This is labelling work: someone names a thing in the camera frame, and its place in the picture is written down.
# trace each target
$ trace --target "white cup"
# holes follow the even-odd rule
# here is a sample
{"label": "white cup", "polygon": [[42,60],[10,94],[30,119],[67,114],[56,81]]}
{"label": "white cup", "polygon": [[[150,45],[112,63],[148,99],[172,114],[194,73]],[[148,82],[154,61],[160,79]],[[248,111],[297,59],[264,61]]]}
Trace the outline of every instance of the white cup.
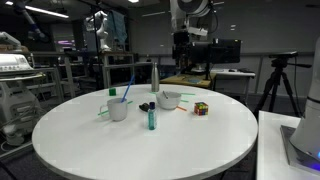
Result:
{"label": "white cup", "polygon": [[113,121],[122,121],[127,117],[127,99],[121,103],[122,98],[110,99],[106,105],[100,106],[100,114],[104,107],[108,107],[110,118]]}

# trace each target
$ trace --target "wall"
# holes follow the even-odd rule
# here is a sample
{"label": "wall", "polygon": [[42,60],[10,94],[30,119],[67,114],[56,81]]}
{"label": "wall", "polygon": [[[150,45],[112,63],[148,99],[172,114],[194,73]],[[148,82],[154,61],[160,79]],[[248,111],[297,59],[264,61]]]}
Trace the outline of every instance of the wall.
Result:
{"label": "wall", "polygon": [[[53,42],[41,43],[28,39],[30,25],[24,18],[1,14],[0,22],[0,31],[5,31],[15,37],[22,45],[27,46],[30,51],[55,51]],[[48,24],[40,24],[40,27],[51,36],[51,29]]]}
{"label": "wall", "polygon": [[[241,39],[241,51],[247,53],[273,53],[285,51],[313,52],[317,38],[320,36],[320,9],[305,8],[305,4],[316,1],[298,0],[236,0],[226,1],[223,8],[217,9],[218,30],[208,39]],[[165,11],[165,14],[142,17],[143,14]],[[132,9],[130,17],[131,44],[133,52],[141,54],[171,54],[172,36],[169,6],[166,4]],[[201,19],[201,24],[215,25],[211,17]],[[298,63],[312,64],[313,57],[301,56]],[[249,68],[258,73],[260,57],[242,57],[239,64],[216,65],[217,68]],[[271,59],[265,58],[262,64],[261,78],[257,87],[262,93],[266,80],[273,72]],[[294,68],[285,69],[293,87]],[[305,97],[309,91],[312,69],[297,68],[297,89],[299,96]],[[254,79],[250,92],[255,92],[258,79]],[[227,91],[242,91],[241,82],[236,80],[219,81],[218,88]],[[285,95],[281,83],[278,94]]]}

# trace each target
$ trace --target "rubik's cube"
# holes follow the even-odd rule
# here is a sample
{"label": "rubik's cube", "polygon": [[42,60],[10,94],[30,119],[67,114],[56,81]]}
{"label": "rubik's cube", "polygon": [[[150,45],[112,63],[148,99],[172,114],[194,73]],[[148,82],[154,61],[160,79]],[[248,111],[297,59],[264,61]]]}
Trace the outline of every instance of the rubik's cube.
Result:
{"label": "rubik's cube", "polygon": [[198,116],[208,115],[209,106],[204,102],[194,104],[194,113]]}

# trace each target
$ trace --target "wooden table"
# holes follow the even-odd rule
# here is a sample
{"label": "wooden table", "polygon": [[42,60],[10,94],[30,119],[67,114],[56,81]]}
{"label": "wooden table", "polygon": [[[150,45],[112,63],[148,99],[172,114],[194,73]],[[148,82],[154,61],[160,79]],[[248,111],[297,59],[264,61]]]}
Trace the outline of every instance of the wooden table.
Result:
{"label": "wooden table", "polygon": [[[214,79],[215,76],[216,74],[211,73],[211,79]],[[190,78],[198,78],[198,79],[201,79],[201,81],[199,83],[191,83],[188,81]],[[178,84],[178,85],[184,85],[184,86],[210,89],[211,80],[204,80],[204,79],[205,79],[205,75],[194,76],[194,75],[180,74],[180,75],[168,77],[166,79],[162,79],[160,83],[161,84]]]}

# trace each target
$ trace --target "white round table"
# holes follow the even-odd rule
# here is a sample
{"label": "white round table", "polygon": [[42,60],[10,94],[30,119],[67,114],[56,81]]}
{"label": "white round table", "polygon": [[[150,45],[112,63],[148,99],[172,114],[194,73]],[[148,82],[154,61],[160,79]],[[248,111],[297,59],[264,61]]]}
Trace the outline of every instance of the white round table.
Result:
{"label": "white round table", "polygon": [[[117,88],[122,97],[126,87]],[[67,101],[36,125],[32,141],[40,160],[69,179],[203,179],[239,162],[251,150],[258,126],[238,101],[205,89],[160,85],[160,91],[182,95],[179,106],[157,107],[158,127],[150,131],[144,102],[156,101],[151,85],[131,86],[128,117],[121,122],[98,116],[99,107],[114,98],[101,90]],[[209,115],[193,114],[195,102],[209,105]]]}

